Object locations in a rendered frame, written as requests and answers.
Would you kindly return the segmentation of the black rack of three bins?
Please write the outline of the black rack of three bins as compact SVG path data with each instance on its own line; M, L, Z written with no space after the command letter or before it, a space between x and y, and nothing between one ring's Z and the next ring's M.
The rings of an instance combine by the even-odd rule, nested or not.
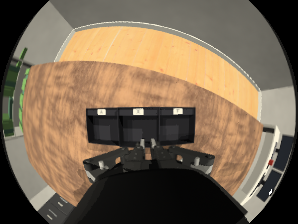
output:
M118 108L118 124L117 124ZM152 116L153 115L153 116ZM88 143L134 148L194 143L196 107L86 108Z

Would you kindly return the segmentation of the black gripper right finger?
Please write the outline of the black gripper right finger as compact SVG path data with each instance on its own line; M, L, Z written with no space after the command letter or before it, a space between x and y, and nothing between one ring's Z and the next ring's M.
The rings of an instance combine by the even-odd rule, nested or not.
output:
M215 156L207 153L189 150L178 146L169 146L164 149L158 141L150 139L151 159L157 159L160 168L178 168L178 163L198 169L210 176ZM177 160L182 156L182 161ZM171 157L172 156L172 157ZM177 163L178 162L178 163Z

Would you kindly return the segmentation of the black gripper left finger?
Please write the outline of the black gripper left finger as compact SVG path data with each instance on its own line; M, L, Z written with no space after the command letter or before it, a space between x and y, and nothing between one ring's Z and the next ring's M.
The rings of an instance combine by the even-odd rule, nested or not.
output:
M140 146L138 146L140 145ZM119 163L116 159L120 157ZM128 159L127 159L128 158ZM123 172L141 170L142 159L146 159L145 139L137 142L133 150L121 147L116 150L83 160L83 165L90 183L94 184L96 177L122 164ZM125 163L124 163L125 162Z

